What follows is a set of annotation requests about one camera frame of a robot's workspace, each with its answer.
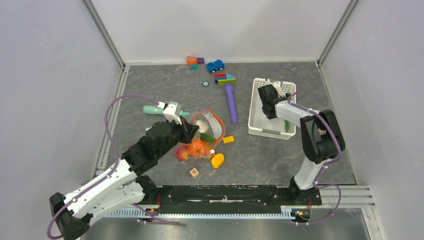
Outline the long green cucumber toy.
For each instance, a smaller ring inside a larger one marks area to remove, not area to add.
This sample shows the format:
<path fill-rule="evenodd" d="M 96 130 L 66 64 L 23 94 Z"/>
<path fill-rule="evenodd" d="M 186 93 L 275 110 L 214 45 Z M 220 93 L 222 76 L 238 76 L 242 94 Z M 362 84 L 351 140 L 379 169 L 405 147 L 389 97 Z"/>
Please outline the long green cucumber toy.
<path fill-rule="evenodd" d="M 213 136 L 211 136 L 207 133 L 201 133 L 200 139 L 205 141 L 205 142 L 209 142 L 209 143 L 214 143 L 216 141 L 216 139 Z"/>

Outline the white garlic toy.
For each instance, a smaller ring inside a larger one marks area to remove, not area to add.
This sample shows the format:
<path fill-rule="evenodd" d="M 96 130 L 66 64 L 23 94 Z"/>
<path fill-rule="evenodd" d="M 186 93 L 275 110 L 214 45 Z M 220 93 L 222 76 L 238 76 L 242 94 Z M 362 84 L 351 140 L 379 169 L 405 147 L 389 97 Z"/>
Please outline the white garlic toy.
<path fill-rule="evenodd" d="M 198 119 L 196 120 L 196 125 L 199 126 L 199 132 L 201 134 L 206 134 L 210 130 L 210 124 L 207 120 Z"/>

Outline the orange pumpkin toy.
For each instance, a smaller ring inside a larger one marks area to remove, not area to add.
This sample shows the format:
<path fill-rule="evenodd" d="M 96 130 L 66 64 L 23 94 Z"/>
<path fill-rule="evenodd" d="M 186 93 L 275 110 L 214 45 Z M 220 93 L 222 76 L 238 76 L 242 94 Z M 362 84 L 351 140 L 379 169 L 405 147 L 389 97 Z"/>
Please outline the orange pumpkin toy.
<path fill-rule="evenodd" d="M 189 154 L 193 158 L 210 158 L 211 147 L 202 139 L 195 138 L 187 145 Z"/>

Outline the red apple toy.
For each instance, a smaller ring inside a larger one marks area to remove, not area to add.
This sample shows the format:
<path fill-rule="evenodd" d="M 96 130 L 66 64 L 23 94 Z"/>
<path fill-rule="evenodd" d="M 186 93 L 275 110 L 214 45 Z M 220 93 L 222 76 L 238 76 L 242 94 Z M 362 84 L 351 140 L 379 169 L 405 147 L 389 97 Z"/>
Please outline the red apple toy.
<path fill-rule="evenodd" d="M 190 152 L 185 146 L 181 146 L 175 151 L 175 157 L 181 162 L 186 161 L 190 157 Z"/>

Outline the clear zip bag orange zipper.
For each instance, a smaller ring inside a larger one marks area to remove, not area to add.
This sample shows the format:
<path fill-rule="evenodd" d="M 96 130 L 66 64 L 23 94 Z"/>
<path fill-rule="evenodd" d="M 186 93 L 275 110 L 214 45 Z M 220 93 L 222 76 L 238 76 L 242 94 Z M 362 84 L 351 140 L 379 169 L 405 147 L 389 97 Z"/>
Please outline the clear zip bag orange zipper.
<path fill-rule="evenodd" d="M 194 114 L 189 122 L 199 127 L 190 143 L 180 143 L 174 152 L 177 160 L 211 159 L 215 147 L 223 140 L 226 128 L 224 122 L 211 109 Z"/>

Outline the green chili pepper toy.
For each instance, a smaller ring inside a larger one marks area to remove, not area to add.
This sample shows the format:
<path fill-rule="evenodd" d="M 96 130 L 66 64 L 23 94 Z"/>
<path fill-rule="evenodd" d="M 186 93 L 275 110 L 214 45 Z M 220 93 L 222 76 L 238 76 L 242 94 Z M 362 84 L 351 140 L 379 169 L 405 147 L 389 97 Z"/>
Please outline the green chili pepper toy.
<path fill-rule="evenodd" d="M 285 120 L 284 124 L 285 124 L 285 131 L 288 132 L 290 130 L 290 123 L 287 120 Z"/>

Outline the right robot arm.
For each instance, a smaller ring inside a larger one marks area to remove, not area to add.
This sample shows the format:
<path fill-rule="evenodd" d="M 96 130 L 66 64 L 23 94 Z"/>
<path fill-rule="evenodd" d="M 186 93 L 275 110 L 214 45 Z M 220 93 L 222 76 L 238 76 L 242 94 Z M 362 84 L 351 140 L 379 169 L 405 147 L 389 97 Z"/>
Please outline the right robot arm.
<path fill-rule="evenodd" d="M 338 161 L 346 147 L 335 113 L 299 105 L 289 93 L 280 96 L 271 84 L 259 87 L 258 95 L 268 120 L 282 119 L 300 129 L 305 159 L 290 180 L 288 196 L 293 203 L 302 204 L 317 188 L 324 169 Z"/>

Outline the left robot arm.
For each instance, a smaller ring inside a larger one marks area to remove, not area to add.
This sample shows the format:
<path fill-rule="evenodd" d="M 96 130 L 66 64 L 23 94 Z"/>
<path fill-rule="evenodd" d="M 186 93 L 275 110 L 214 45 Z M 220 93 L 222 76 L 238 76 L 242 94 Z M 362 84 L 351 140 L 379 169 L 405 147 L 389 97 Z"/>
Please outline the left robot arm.
<path fill-rule="evenodd" d="M 47 237 L 76 240 L 98 220 L 120 208 L 153 203 L 158 190 L 144 173 L 179 143 L 191 143 L 199 129 L 186 121 L 181 124 L 167 120 L 156 122 L 107 172 L 70 193 L 53 194 L 49 198 L 52 219 Z M 58 227 L 59 236 L 52 236 L 53 225 Z"/>

